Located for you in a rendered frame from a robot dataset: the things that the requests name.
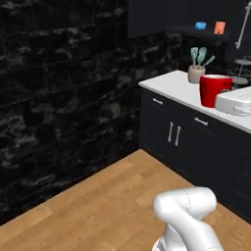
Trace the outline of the dark base cabinet door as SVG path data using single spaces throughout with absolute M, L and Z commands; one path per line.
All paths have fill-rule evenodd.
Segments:
M 140 121 L 140 147 L 153 157 L 170 166 L 173 150 L 169 142 L 170 115 L 152 105 L 143 105 Z
M 186 123 L 180 126 L 178 171 L 196 186 L 210 186 L 214 135 Z

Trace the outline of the dark base cabinet panel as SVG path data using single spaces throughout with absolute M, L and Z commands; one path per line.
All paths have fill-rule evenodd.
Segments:
M 220 203 L 251 224 L 251 135 L 221 136 L 215 167 L 214 191 Z

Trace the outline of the dark drawer front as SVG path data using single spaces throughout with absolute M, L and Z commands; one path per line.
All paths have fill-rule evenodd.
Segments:
M 166 112 L 166 113 L 172 113 L 174 111 L 175 102 L 165 96 L 162 96 L 158 93 L 155 93 L 153 91 L 150 91 L 150 90 L 143 88 L 142 89 L 142 97 L 143 97 L 143 102 L 146 105 L 153 107 L 158 111 L 162 111 L 162 112 Z M 158 103 L 153 102 L 152 98 L 156 98 L 158 100 L 163 101 L 164 105 L 160 105 Z
M 226 137 L 226 125 L 223 122 L 184 105 L 177 104 L 175 110 L 177 116 L 188 125 L 196 126 L 197 128 L 200 128 L 217 137 Z M 207 126 L 201 125 L 194 121 L 195 117 L 208 122 L 209 124 Z

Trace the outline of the beige utensil pot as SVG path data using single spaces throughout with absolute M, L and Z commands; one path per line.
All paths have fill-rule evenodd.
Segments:
M 195 65 L 195 66 L 191 65 L 188 68 L 188 72 L 187 72 L 188 81 L 190 83 L 199 83 L 201 75 L 203 75 L 205 72 L 206 72 L 205 67 L 201 67 L 198 65 Z

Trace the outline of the red mug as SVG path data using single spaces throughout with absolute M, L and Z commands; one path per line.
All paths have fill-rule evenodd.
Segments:
M 201 105 L 215 107 L 216 96 L 224 90 L 231 90 L 232 79 L 227 75 L 201 75 L 199 83 Z

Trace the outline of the teal spatula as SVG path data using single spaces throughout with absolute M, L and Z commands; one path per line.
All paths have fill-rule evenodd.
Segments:
M 196 64 L 196 58 L 197 58 L 197 55 L 198 55 L 198 51 L 199 51 L 198 47 L 192 47 L 190 49 L 190 54 L 191 54 L 191 59 L 192 59 L 192 62 L 193 62 L 193 66 L 195 66 L 195 64 Z
M 201 63 L 204 61 L 206 54 L 207 54 L 207 48 L 201 47 L 199 49 L 198 56 L 197 56 L 198 65 L 201 65 Z

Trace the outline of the orange glass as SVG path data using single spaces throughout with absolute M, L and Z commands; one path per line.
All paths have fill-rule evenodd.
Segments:
M 225 33 L 225 28 L 225 22 L 216 22 L 214 27 L 214 34 L 223 35 Z

